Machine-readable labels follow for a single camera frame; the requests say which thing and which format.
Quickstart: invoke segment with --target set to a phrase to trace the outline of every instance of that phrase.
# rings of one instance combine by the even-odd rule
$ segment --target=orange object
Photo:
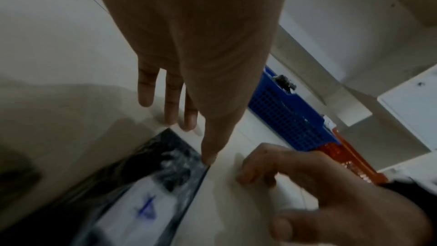
[[[347,169],[355,173],[364,181],[374,184],[386,183],[387,177],[384,174],[376,172],[370,164],[358,154],[358,152],[349,144],[340,134],[337,128],[332,129],[332,133],[341,142],[341,145],[335,143],[328,143],[320,146],[316,150],[319,150],[328,156],[330,156],[336,162],[341,163]]]

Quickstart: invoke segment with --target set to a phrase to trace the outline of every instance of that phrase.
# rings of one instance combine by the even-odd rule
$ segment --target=blue plastic basket
[[[268,67],[252,96],[249,108],[297,151],[310,151],[338,140],[321,117],[297,94],[286,93]]]

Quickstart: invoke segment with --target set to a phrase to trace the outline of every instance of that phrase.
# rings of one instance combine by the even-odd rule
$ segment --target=hand
[[[338,246],[421,246],[432,224],[409,199],[366,183],[322,152],[301,153],[262,144],[243,162],[242,185],[285,174],[319,200],[319,209],[288,210],[270,223],[278,241]]]
[[[187,88],[184,129],[206,118],[204,163],[212,164],[241,119],[261,73],[284,0],[103,0],[138,55],[138,101],[153,103],[167,70],[164,116],[178,120]]]

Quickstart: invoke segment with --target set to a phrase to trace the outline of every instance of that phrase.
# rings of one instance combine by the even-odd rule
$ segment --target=blue ink mark
[[[156,198],[155,196],[150,197],[150,194],[147,194],[147,198],[145,199],[146,203],[142,206],[142,208],[137,209],[137,216],[142,217],[148,220],[156,219],[156,212],[153,206],[153,200]]]

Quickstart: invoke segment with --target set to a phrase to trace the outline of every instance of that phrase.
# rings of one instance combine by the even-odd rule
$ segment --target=blue crate
[[[268,67],[252,96],[249,108],[297,151],[310,151],[330,142],[340,144],[321,117],[297,94],[288,94]]]

